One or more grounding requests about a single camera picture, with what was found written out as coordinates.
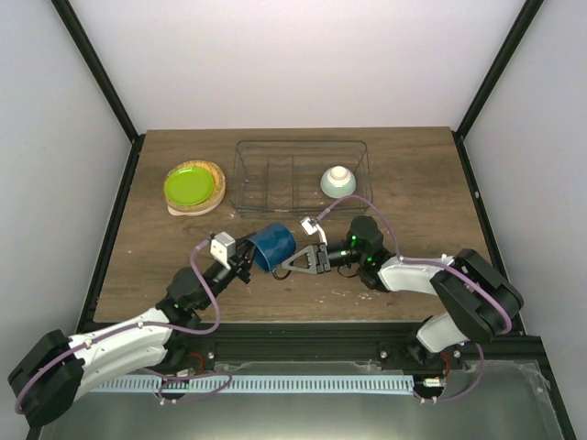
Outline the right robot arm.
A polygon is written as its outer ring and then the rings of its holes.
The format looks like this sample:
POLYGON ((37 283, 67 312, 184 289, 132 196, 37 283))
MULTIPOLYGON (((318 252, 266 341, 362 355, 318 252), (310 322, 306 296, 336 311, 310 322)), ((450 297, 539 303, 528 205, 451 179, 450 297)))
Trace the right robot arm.
POLYGON ((289 271, 322 274, 356 266, 361 282, 378 292, 433 295, 445 311, 427 318, 407 343, 407 356, 418 369, 429 369, 440 352, 467 342, 487 344, 509 333, 524 305, 519 291, 477 251, 455 256, 406 258, 389 251, 376 220, 355 217, 344 240, 303 247, 282 262, 289 271))

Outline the dark blue ceramic mug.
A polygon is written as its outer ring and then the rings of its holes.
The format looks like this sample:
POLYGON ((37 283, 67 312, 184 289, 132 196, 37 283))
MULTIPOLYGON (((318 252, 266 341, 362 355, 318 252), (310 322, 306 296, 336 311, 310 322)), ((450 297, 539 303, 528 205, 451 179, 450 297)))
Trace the dark blue ceramic mug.
POLYGON ((290 229, 282 223, 272 223, 254 233, 249 242, 256 248, 253 263, 264 273, 280 266, 296 251, 296 242, 290 229))

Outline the pale celadon ceramic bowl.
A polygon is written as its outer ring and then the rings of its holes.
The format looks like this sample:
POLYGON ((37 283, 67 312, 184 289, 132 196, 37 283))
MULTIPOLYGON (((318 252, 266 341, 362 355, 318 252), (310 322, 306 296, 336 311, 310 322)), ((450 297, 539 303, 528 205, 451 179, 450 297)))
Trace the pale celadon ceramic bowl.
POLYGON ((327 169, 320 181, 321 191, 329 198, 339 199, 352 195, 357 188, 354 174, 344 166, 334 166, 327 169))

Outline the lime green plastic plate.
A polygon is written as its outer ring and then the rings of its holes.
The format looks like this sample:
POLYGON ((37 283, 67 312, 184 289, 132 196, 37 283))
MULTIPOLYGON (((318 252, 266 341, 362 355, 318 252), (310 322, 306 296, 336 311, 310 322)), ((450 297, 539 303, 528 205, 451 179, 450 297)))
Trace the lime green plastic plate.
POLYGON ((197 205, 212 194, 215 181, 210 171, 188 166, 173 171, 163 185, 168 202, 180 206, 197 205))

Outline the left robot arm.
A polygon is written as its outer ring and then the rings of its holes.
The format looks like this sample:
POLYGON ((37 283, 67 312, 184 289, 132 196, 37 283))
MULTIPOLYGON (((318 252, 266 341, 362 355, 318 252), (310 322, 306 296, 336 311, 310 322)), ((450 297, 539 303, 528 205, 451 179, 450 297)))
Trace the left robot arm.
POLYGON ((61 330, 44 335, 8 375, 15 411, 40 428, 55 421, 87 392, 138 369, 179 369, 187 359, 187 336, 207 336, 198 311, 219 308, 218 295, 235 279, 249 282, 255 245, 247 238, 221 244, 205 240, 214 263, 206 271, 196 264, 179 270, 162 300, 125 322, 84 334, 61 330))

